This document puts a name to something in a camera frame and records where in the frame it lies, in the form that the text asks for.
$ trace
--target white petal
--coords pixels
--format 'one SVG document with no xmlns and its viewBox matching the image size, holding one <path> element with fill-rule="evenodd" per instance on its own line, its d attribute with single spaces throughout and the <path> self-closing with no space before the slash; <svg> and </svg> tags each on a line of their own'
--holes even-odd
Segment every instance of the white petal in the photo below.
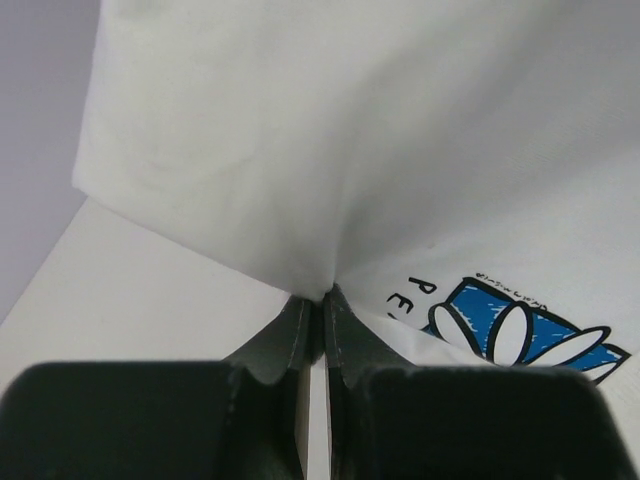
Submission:
<svg viewBox="0 0 640 480">
<path fill-rule="evenodd" d="M 440 336 L 445 342 L 474 352 L 471 344 L 465 336 L 465 331 L 462 330 L 466 329 L 467 334 L 471 334 L 471 329 L 467 325 L 458 325 L 455 318 L 453 318 L 449 311 L 442 305 L 438 305 L 434 309 L 433 322 L 435 327 L 438 329 L 438 333 L 440 333 Z"/>
<path fill-rule="evenodd" d="M 493 347 L 493 361 L 510 367 L 518 360 L 529 335 L 527 314 L 520 306 L 511 309 L 502 321 Z"/>
<path fill-rule="evenodd" d="M 594 329 L 578 333 L 554 345 L 533 360 L 530 365 L 549 366 L 565 363 L 602 342 L 607 333 L 604 329 Z"/>
<path fill-rule="evenodd" d="M 596 381 L 600 377 L 606 375 L 611 370 L 616 368 L 617 363 L 605 363 L 604 365 L 599 365 L 594 368 L 590 368 L 589 370 L 584 370 L 582 373 L 589 377 L 590 380 Z"/>
</svg>

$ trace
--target white t-shirt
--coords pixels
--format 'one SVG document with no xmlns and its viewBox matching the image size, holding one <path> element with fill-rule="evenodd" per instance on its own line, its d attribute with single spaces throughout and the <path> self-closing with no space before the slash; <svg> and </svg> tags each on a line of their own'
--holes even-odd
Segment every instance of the white t-shirt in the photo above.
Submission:
<svg viewBox="0 0 640 480">
<path fill-rule="evenodd" d="M 640 350 L 638 18 L 636 0 L 104 0 L 75 184 L 278 288 L 339 283 L 380 332 L 413 327 L 395 339 L 417 360 L 606 388 Z"/>
</svg>

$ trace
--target black letter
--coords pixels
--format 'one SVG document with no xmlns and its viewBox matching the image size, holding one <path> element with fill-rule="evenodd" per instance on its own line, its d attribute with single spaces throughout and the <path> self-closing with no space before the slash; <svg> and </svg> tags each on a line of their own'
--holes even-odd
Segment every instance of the black letter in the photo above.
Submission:
<svg viewBox="0 0 640 480">
<path fill-rule="evenodd" d="M 418 280 L 417 278 L 413 277 L 409 277 L 409 281 L 418 285 L 420 291 L 422 293 L 426 293 L 427 295 L 432 294 L 438 288 L 433 283 L 425 282 L 424 280 Z"/>
<path fill-rule="evenodd" d="M 397 298 L 398 300 L 400 300 L 400 303 L 398 304 L 398 308 L 402 308 L 405 305 L 407 305 L 407 313 L 409 313 L 411 310 L 413 310 L 413 302 L 411 300 L 409 300 L 407 297 L 403 297 L 399 293 L 394 293 L 393 295 L 391 295 L 387 299 L 387 303 L 389 303 L 394 298 Z"/>
</svg>

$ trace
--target printed graphic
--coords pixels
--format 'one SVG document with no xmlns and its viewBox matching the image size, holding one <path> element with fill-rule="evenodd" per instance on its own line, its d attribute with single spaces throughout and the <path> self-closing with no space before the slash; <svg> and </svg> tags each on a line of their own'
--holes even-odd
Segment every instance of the printed graphic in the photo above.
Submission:
<svg viewBox="0 0 640 480">
<path fill-rule="evenodd" d="M 609 327 L 581 330 L 546 306 L 531 306 L 477 278 L 465 278 L 429 309 L 428 319 L 423 331 L 502 366 L 564 365 L 601 382 L 629 358 L 603 343 Z"/>
</svg>

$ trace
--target gray wall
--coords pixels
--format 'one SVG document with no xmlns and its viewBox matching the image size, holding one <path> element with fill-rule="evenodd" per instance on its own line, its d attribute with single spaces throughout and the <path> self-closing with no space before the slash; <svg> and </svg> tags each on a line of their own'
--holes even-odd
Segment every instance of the gray wall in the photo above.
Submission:
<svg viewBox="0 0 640 480">
<path fill-rule="evenodd" d="M 0 321 L 84 200 L 70 175 L 98 8 L 0 1 Z"/>
</svg>

